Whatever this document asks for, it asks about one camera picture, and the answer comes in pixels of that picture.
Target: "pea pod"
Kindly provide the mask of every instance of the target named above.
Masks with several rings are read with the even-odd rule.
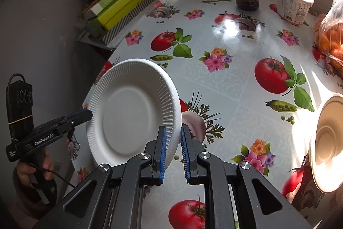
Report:
[[[173,57],[171,55],[154,55],[150,59],[153,61],[164,61],[164,60],[172,60]]]
[[[297,107],[295,105],[281,100],[272,100],[269,102],[265,102],[265,105],[281,113],[291,113],[297,110]]]

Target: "triangular cutout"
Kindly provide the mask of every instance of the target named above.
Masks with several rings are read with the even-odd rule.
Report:
[[[258,179],[253,179],[253,186],[264,215],[270,215],[271,213],[282,209],[282,204]]]
[[[95,187],[96,181],[91,180],[73,200],[69,201],[64,210],[78,218],[84,217]]]

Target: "transparent plastic bag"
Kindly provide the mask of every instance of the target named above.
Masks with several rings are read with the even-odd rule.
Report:
[[[333,0],[329,13],[317,17],[316,47],[343,77],[343,0]]]

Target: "barcode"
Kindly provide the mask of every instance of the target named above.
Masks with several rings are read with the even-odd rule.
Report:
[[[286,14],[283,14],[283,16],[284,16],[287,20],[293,21],[293,18],[292,18],[292,17],[289,17],[289,16],[287,16]]]

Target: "white plastic container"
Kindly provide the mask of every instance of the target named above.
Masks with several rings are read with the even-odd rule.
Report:
[[[303,24],[314,0],[277,0],[277,13],[292,24]]]

